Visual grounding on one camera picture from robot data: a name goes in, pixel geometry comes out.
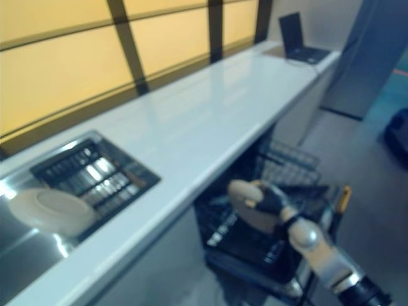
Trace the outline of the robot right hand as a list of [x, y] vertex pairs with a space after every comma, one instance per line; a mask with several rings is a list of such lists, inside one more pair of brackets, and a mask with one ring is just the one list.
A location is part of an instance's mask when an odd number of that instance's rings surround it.
[[244, 203], [247, 207], [267, 213], [280, 216], [284, 208], [288, 207], [290, 202], [286, 194], [273, 184], [264, 181], [254, 180], [250, 185], [256, 188], [256, 196], [247, 196]]

